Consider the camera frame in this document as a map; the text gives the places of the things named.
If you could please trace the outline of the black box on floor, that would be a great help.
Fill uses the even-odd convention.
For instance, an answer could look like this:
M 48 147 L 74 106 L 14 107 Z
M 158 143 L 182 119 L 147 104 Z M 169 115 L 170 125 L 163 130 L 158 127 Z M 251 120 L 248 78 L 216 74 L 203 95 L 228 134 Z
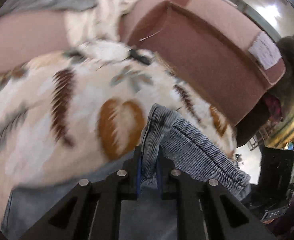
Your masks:
M 257 187 L 248 209 L 260 220 L 285 213 L 294 192 L 294 151 L 263 147 Z

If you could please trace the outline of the cream leaf print blanket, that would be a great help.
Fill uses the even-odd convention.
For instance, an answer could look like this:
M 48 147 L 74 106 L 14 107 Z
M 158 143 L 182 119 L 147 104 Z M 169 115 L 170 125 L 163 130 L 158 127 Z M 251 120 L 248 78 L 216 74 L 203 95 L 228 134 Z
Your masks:
M 132 151 L 154 104 L 233 156 L 227 118 L 158 53 L 138 54 L 147 64 L 123 43 L 98 40 L 0 73 L 0 223 L 14 187 L 56 184 Z

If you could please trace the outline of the black hair clip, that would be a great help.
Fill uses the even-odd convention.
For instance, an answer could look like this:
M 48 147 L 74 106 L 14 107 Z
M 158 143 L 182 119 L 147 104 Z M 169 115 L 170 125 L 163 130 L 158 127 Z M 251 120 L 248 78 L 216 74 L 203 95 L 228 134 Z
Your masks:
M 130 49 L 129 59 L 136 60 L 146 66 L 149 66 L 151 64 L 151 59 L 148 56 L 144 56 L 138 53 L 135 49 Z

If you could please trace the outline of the white floral crumpled sheet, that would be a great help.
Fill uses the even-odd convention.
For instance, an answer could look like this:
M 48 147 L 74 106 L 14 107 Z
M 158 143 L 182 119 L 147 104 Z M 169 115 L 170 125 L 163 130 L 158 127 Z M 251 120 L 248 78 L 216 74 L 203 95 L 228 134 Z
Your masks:
M 96 0 L 84 11 L 66 11 L 64 24 L 71 47 L 96 39 L 119 41 L 119 22 L 140 0 Z

